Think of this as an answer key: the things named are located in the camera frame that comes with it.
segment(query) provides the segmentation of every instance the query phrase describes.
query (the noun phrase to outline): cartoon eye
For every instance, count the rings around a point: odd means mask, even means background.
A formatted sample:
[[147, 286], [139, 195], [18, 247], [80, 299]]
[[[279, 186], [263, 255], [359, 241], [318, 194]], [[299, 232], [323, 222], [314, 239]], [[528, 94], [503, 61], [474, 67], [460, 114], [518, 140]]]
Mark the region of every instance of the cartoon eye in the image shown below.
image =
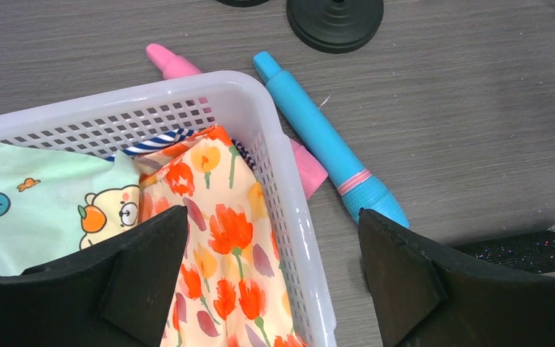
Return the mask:
[[134, 202], [124, 204], [119, 213], [120, 221], [122, 222], [122, 224], [124, 224], [125, 226], [133, 226], [135, 222], [137, 222], [138, 211], [139, 209]]

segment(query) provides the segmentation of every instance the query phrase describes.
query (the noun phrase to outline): wood grain surface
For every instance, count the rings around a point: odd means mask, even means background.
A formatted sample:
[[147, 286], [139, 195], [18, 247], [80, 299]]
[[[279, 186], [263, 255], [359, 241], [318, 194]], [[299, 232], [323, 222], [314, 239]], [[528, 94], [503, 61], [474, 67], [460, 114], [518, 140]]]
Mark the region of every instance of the wood grain surface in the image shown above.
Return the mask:
[[[291, 32], [285, 1], [0, 0], [0, 113], [160, 80], [145, 46], [256, 77], [270, 51], [414, 231], [442, 242], [555, 221], [555, 0], [392, 0], [362, 49], [333, 56]], [[285, 132], [291, 128], [282, 119]], [[341, 347], [379, 346], [356, 225], [329, 182], [309, 202]]]

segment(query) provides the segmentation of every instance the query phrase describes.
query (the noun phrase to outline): blue and white striped cloth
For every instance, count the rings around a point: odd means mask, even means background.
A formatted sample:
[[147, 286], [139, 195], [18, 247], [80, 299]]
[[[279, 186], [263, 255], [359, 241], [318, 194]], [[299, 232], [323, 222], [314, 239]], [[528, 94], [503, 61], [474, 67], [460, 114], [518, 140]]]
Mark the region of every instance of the blue and white striped cloth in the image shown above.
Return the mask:
[[[180, 141], [184, 141], [185, 139], [191, 137], [194, 133], [195, 131], [192, 129], [180, 128], [158, 135], [150, 140], [145, 140], [131, 147], [124, 148], [122, 151], [132, 157], [157, 152], [163, 148], [175, 145]], [[250, 152], [241, 144], [241, 142], [232, 139], [231, 141], [246, 164], [248, 164], [248, 167], [250, 167], [251, 170], [256, 170], [257, 164], [250, 155]], [[106, 158], [107, 161], [113, 161], [113, 159], [114, 154]]]

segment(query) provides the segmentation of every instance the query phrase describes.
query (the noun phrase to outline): blue cylindrical object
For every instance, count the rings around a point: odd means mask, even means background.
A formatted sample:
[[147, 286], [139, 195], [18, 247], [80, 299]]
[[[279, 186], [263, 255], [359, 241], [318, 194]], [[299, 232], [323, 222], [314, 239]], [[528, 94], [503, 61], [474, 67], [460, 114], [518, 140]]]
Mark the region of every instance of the blue cylindrical object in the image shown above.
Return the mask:
[[352, 218], [358, 222], [359, 210], [369, 208], [409, 228], [397, 200], [378, 178], [368, 174], [294, 76], [268, 52], [258, 53], [253, 62], [277, 107], [340, 190]]

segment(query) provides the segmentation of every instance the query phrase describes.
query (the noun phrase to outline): orange floral cloth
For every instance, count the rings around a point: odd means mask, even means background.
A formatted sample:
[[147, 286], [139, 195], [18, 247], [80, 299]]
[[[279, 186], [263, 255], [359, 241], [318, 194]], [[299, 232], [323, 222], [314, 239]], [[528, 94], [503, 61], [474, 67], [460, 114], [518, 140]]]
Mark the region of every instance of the orange floral cloth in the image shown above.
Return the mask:
[[143, 222], [173, 205], [189, 240], [162, 347], [302, 347], [261, 184], [224, 128], [135, 160]]

